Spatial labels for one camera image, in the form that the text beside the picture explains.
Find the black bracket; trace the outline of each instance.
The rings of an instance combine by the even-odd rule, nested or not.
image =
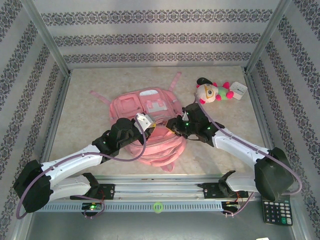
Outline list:
[[[205,182],[198,184],[199,188],[203,189],[204,199],[225,199],[225,198],[237,198],[237,193],[231,192],[228,195],[225,195],[219,187],[218,182]],[[238,191],[240,198],[247,198],[249,196],[247,191]]]

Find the calculator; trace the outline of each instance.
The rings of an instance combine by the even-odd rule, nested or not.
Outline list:
[[[266,224],[292,226],[290,196],[279,197],[277,201],[262,198],[263,221]]]

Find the floor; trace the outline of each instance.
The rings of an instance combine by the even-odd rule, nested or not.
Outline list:
[[[103,132],[110,129],[109,108],[89,94],[94,90],[109,100],[119,95],[148,88],[169,88],[176,72],[182,76],[173,92],[183,106],[194,101],[196,81],[205,77],[218,86],[226,81],[245,85],[239,66],[217,67],[147,67],[147,68],[91,68],[74,69],[68,87],[58,129],[55,135],[50,161],[62,158],[86,147]],[[214,101],[204,105],[213,119],[239,137],[263,146],[256,116],[248,92],[241,100]],[[122,150],[119,158],[131,158]],[[240,172],[250,168],[229,153],[205,143],[188,141],[182,155],[175,161],[171,174],[224,174],[229,170]],[[138,161],[118,162],[110,160],[90,167],[81,173],[96,176],[167,174],[159,167],[144,165]]]

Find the pink backpack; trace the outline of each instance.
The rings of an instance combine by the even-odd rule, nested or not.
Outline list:
[[[138,161],[154,167],[161,167],[164,171],[171,172],[175,168],[174,161],[186,148],[186,139],[176,136],[166,128],[167,121],[182,115],[182,106],[172,92],[177,84],[181,72],[173,79],[169,90],[151,87],[118,96],[111,103],[98,93],[90,93],[104,103],[110,105],[110,121],[114,124],[119,118],[132,119],[137,113],[150,114],[156,121],[156,127],[149,137],[144,154]],[[138,156],[143,146],[135,141],[125,149],[134,157]]]

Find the backpack strap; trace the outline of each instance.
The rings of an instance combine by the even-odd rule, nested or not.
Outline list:
[[[96,91],[90,91],[89,92],[91,95],[95,96],[96,98],[98,98],[100,101],[102,101],[103,103],[105,103],[106,105],[110,106],[111,102],[106,99],[104,96],[101,96],[99,93],[97,93]]]
[[[174,79],[172,80],[170,87],[169,87],[169,91],[172,92],[179,80],[179,78],[181,77],[182,72],[178,71],[174,77]]]

